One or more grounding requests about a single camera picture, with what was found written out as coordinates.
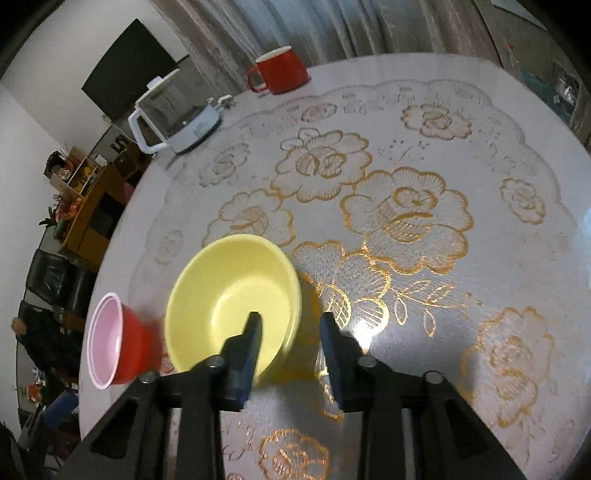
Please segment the yellow plastic bowl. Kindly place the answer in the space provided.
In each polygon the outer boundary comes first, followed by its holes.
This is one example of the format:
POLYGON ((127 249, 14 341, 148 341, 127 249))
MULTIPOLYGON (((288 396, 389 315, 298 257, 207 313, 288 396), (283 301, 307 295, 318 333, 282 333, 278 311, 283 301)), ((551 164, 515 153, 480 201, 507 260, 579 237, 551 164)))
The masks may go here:
POLYGON ((164 340, 176 372, 221 353, 242 333, 252 312, 263 320, 254 381, 266 381, 283 364, 301 323, 303 295, 287 254, 266 238, 228 236, 207 245, 182 270, 170 293, 164 340))

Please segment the white electric kettle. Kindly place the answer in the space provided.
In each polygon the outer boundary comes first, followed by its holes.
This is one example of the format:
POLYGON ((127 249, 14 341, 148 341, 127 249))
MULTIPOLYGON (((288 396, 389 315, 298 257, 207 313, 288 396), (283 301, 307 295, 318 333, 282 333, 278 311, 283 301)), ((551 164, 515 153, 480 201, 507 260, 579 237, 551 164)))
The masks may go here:
POLYGON ((211 134, 221 124, 221 115, 197 94, 190 79, 175 69, 148 83, 128 124, 143 153, 171 149, 179 154, 211 134))

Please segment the black television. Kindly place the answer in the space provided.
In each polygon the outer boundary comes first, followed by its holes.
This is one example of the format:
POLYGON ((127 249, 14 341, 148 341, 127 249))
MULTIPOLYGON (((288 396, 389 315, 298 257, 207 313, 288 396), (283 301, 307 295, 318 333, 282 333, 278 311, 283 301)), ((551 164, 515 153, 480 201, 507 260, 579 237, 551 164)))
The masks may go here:
POLYGON ((147 91, 150 81, 175 69, 173 57, 134 19, 101 57, 81 90, 109 120, 118 120, 147 91))

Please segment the red mug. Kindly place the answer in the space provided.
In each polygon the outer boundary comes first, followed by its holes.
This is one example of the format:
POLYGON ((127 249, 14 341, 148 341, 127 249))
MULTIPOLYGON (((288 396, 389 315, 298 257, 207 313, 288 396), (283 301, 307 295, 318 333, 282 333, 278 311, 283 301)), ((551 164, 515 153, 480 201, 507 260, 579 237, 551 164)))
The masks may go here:
POLYGON ((283 46, 259 56, 256 65, 246 73, 249 89, 254 93, 270 91, 274 95, 297 90, 311 76, 293 47, 283 46))

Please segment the black leather chair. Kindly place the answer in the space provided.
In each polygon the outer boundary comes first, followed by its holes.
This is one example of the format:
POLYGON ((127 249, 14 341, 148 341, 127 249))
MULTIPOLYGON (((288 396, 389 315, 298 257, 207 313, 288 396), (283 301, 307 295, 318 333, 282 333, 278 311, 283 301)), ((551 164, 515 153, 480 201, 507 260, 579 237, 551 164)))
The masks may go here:
POLYGON ((37 249, 32 257, 25 286, 28 291, 66 313, 85 319, 97 273, 63 256, 37 249))

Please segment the wooden cabinet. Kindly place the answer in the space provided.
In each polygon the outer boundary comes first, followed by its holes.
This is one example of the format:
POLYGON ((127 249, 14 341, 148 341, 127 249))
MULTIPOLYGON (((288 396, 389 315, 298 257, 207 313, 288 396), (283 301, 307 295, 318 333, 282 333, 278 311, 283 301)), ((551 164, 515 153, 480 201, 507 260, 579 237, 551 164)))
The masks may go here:
POLYGON ((55 227, 59 252, 78 257, 96 270, 150 157, 133 144, 100 166, 96 158, 72 150, 48 159, 45 176, 57 190, 45 225, 55 227))

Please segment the red plastic bowl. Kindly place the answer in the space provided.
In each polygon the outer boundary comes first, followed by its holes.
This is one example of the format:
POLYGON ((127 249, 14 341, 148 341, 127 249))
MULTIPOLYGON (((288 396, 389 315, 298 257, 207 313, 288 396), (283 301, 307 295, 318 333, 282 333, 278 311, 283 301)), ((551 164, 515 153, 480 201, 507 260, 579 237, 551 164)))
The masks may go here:
POLYGON ((86 360, 98 390, 132 381, 149 369, 150 333, 114 292, 106 293, 90 320, 86 360))

